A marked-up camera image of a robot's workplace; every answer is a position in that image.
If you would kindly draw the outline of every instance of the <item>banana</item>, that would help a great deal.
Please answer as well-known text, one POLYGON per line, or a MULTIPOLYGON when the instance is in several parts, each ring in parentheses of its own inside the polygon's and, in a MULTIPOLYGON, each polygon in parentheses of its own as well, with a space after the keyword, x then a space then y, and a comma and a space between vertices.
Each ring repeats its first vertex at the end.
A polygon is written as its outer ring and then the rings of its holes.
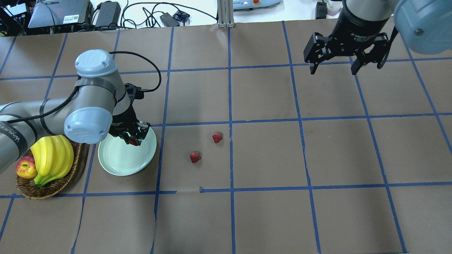
POLYGON ((32 146, 38 175, 34 179, 36 187, 64 177, 74 162, 72 145, 63 135, 43 137, 32 146))

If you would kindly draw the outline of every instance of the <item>red apple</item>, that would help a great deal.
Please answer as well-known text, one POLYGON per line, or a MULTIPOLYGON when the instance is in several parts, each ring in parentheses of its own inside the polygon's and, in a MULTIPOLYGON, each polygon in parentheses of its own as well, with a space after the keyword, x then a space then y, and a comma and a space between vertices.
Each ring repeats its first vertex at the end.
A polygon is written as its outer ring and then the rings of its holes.
POLYGON ((33 179, 38 175, 33 155, 25 156, 17 162, 16 173, 26 179, 33 179))

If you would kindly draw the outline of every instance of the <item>plate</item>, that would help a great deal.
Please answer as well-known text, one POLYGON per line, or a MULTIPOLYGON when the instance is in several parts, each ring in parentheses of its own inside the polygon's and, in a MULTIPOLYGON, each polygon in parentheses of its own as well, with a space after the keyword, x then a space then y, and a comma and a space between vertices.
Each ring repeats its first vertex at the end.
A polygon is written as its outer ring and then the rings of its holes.
POLYGON ((97 151, 100 165, 113 175, 131 175, 142 170, 154 157, 157 138, 149 128, 140 146, 128 145, 119 137, 110 134, 101 141, 97 151))

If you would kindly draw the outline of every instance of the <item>brown basket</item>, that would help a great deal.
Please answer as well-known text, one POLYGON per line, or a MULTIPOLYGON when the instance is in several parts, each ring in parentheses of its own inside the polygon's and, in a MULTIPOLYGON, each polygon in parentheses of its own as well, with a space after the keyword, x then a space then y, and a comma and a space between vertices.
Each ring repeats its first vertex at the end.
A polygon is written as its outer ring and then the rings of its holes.
MULTIPOLYGON (((85 168, 86 160, 88 157, 87 153, 89 150, 87 149, 87 147, 89 145, 76 143, 72 140, 69 140, 69 142, 71 143, 72 148, 74 149, 74 163, 72 164, 72 168, 69 170, 66 176, 60 179, 50 181, 42 188, 37 188, 35 186, 30 185, 32 179, 25 179, 16 175, 16 186, 20 194, 22 194, 24 197, 28 199, 34 200, 53 197, 60 191, 62 191, 68 185, 68 183, 71 182, 71 180, 74 178, 78 170, 85 168)), ((28 150, 24 156, 31 154, 32 152, 28 150)))

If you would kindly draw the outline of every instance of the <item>fruit basket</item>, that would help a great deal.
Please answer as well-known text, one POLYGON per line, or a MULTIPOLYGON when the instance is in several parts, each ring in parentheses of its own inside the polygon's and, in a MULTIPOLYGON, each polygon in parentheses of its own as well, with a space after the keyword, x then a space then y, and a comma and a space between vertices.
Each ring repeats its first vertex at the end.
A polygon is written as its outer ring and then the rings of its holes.
MULTIPOLYGON (((76 143, 69 140, 74 150, 74 163, 69 172, 60 179, 55 179, 41 188, 37 188, 30 184, 33 179, 25 179, 16 175, 16 186, 20 194, 28 199, 46 199, 55 196, 62 191, 74 178, 78 170, 83 170, 88 158, 88 144, 76 143)), ((31 150, 28 150, 24 156, 31 155, 31 150)))

